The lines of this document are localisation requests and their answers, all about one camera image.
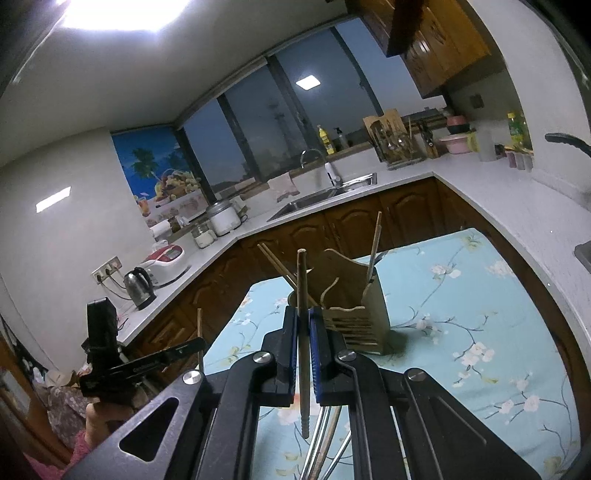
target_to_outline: wall outlet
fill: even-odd
[[[92,278],[97,284],[103,283],[109,275],[115,273],[116,270],[120,270],[122,267],[119,257],[113,257],[108,262],[102,264],[99,268],[91,273]]]

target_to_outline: kitchen counter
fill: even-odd
[[[591,212],[531,178],[509,168],[507,159],[481,163],[475,154],[445,155],[399,170],[378,170],[378,182],[333,197],[272,222],[281,207],[254,217],[190,259],[189,270],[156,291],[157,299],[132,312],[118,340],[129,345],[139,332],[215,259],[242,238],[321,210],[434,176],[448,185],[485,217],[547,286],[569,323],[587,367],[591,367],[591,274],[575,258],[575,245],[591,239]]]

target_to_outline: chopstick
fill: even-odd
[[[197,336],[203,338],[203,319],[201,309],[197,309]],[[199,366],[199,371],[204,374],[205,367],[203,365],[203,351],[197,353],[197,364]]]
[[[306,250],[297,251],[297,311],[298,353],[300,357],[300,415],[301,435],[310,436],[310,334],[308,313],[308,276],[306,274]]]
[[[382,212],[378,212],[378,220],[375,222],[374,242],[371,246],[371,256],[369,257],[369,266],[365,284],[369,283],[374,274],[375,254],[378,252],[379,236],[382,233]]]
[[[291,273],[283,263],[281,263],[281,261],[275,256],[275,254],[271,251],[271,249],[268,246],[266,246],[265,244],[258,244],[257,246],[259,250],[263,253],[263,255],[265,255],[267,260],[271,263],[271,265],[275,267],[277,273],[279,273],[279,275],[281,275],[286,280],[286,282],[290,285],[291,288],[294,289],[294,291],[297,291],[297,279],[295,275]],[[308,303],[311,307],[318,305],[318,302],[315,301],[315,299],[312,298],[312,295],[310,295],[309,293]]]

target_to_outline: ceiling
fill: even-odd
[[[0,166],[69,135],[168,123],[343,0],[192,0],[157,33],[58,28],[0,98]]]

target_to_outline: plastic container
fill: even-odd
[[[447,147],[449,153],[459,155],[472,151],[468,146],[468,136],[469,134],[448,135],[440,138],[439,141]]]
[[[513,142],[513,146],[521,150],[523,145],[523,128],[518,119],[515,118],[515,112],[509,112],[507,114],[507,118],[509,119],[509,133],[511,134],[511,141]]]
[[[328,155],[332,155],[333,153],[335,153],[335,148],[333,147],[333,144],[330,142],[328,133],[326,133],[326,130],[324,130],[324,128],[322,128],[320,125],[316,126],[318,127],[318,136],[324,144],[326,153],[328,153]]]

